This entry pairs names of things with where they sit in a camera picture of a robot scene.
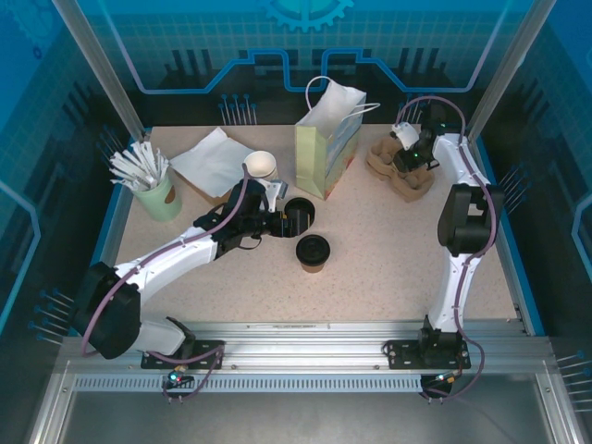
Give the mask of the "green straw holder cup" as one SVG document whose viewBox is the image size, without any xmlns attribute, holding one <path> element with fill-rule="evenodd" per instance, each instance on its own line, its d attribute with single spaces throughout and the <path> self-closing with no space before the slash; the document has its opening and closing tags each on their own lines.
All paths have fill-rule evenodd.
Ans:
<svg viewBox="0 0 592 444">
<path fill-rule="evenodd" d="M 132 194 L 155 221 L 171 221 L 180 213 L 181 197 L 168 172 L 155 188 L 148 191 L 133 191 Z"/>
</svg>

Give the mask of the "aluminium frame post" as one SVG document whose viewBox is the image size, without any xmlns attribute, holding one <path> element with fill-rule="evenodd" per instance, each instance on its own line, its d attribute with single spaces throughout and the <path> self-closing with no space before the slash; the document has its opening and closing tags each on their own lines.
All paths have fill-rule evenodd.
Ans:
<svg viewBox="0 0 592 444">
<path fill-rule="evenodd" d="M 557 0 L 533 0 L 469 122 L 468 141 L 476 140 L 491 118 Z"/>
<path fill-rule="evenodd" d="M 144 125 L 77 0 L 52 0 L 52 3 L 129 135 L 134 141 L 143 142 L 146 136 Z"/>
</svg>

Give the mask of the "black cup lid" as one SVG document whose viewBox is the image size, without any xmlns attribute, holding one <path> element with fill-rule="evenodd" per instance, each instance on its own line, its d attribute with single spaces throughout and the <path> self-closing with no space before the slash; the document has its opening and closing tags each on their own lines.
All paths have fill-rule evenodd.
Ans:
<svg viewBox="0 0 592 444">
<path fill-rule="evenodd" d="M 325 264 L 331 250 L 328 241 L 316 234 L 304 236 L 296 245 L 296 256 L 302 265 L 319 267 Z"/>
</svg>

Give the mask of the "stack of black cup lids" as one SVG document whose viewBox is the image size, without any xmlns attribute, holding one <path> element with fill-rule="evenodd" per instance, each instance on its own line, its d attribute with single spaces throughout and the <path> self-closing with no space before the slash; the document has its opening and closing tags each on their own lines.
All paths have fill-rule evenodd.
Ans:
<svg viewBox="0 0 592 444">
<path fill-rule="evenodd" d="M 315 221 L 315 206 L 306 198 L 295 197 L 284 206 L 284 212 L 289 219 L 294 219 L 298 227 L 308 229 Z"/>
</svg>

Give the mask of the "green paper gift bag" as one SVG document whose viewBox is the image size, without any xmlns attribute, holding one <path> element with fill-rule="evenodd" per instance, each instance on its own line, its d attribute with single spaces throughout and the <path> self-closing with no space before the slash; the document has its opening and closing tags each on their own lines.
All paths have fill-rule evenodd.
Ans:
<svg viewBox="0 0 592 444">
<path fill-rule="evenodd" d="M 380 104 L 323 75 L 309 80 L 304 97 L 308 112 L 295 124 L 296 187 L 326 200 L 356 156 L 364 114 Z"/>
</svg>

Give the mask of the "brown pulp cup carrier stack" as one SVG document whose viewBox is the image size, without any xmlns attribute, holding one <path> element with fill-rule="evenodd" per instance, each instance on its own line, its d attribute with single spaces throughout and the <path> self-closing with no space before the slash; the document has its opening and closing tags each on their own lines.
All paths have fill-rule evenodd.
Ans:
<svg viewBox="0 0 592 444">
<path fill-rule="evenodd" d="M 369 171 L 389 186 L 406 203 L 421 199 L 431 189 L 435 182 L 435 175 L 421 166 L 410 173 L 400 172 L 393 164 L 395 155 L 403 150 L 398 139 L 390 136 L 381 138 L 372 144 L 366 153 L 365 163 Z"/>
</svg>

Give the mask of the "aluminium mounting rail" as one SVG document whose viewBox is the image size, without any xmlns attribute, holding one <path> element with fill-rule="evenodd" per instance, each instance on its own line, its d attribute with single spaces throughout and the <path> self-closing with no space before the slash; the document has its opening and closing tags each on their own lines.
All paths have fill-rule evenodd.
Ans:
<svg viewBox="0 0 592 444">
<path fill-rule="evenodd" d="M 198 339 L 226 343 L 225 374 L 387 373 L 382 352 L 391 339 L 416 339 L 419 321 L 344 323 L 192 323 Z M 543 374 L 558 369 L 549 338 L 528 336 L 516 320 L 467 321 L 475 345 L 472 366 L 486 358 L 484 374 Z"/>
</svg>

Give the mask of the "blue-edged aluminium side rail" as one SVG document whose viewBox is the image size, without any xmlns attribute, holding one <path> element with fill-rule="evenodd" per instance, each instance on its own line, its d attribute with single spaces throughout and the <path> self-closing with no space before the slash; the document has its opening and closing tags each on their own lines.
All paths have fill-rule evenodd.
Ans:
<svg viewBox="0 0 592 444">
<path fill-rule="evenodd" d="M 114 154 L 115 152 L 121 153 L 129 147 L 127 141 L 128 139 L 126 137 L 121 141 L 116 134 L 115 128 L 104 124 L 99 135 L 99 142 L 96 143 L 96 147 L 103 156 L 105 163 L 108 164 L 108 158 L 111 154 Z M 87 298 L 91 297 L 93 294 L 90 285 L 92 284 L 92 271 L 94 266 L 98 263 L 113 266 L 116 263 L 132 199 L 133 195 L 127 187 L 120 184 L 114 185 L 105 211 L 105 217 L 99 232 L 98 240 L 92 254 L 90 262 L 91 266 L 86 271 L 80 284 L 83 302 L 86 302 Z"/>
<path fill-rule="evenodd" d="M 545 336 L 546 329 L 537 308 L 524 261 L 512 232 L 507 211 L 502 211 L 495 246 L 475 270 L 467 298 L 465 318 L 522 321 L 530 336 Z"/>
</svg>

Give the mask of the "white paper napkin stack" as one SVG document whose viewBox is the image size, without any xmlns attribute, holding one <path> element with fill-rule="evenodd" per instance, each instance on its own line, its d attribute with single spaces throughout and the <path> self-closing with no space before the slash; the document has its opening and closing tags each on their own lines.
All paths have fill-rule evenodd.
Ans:
<svg viewBox="0 0 592 444">
<path fill-rule="evenodd" d="M 219 147 L 221 144 L 228 140 L 228 135 L 225 131 L 223 131 L 220 127 L 212 130 L 207 136 L 205 136 L 202 140 L 200 140 L 197 144 L 195 144 L 191 149 L 190 152 L 192 153 L 206 153 L 215 148 Z"/>
</svg>

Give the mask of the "stack of white paper cups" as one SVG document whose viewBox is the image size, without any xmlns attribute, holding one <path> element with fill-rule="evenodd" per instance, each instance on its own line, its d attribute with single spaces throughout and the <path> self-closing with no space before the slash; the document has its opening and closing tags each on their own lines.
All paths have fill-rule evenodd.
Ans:
<svg viewBox="0 0 592 444">
<path fill-rule="evenodd" d="M 278 178 L 278 165 L 276 158 L 267 151 L 253 151 L 244 161 L 248 179 L 255 180 L 262 185 L 270 185 Z"/>
</svg>

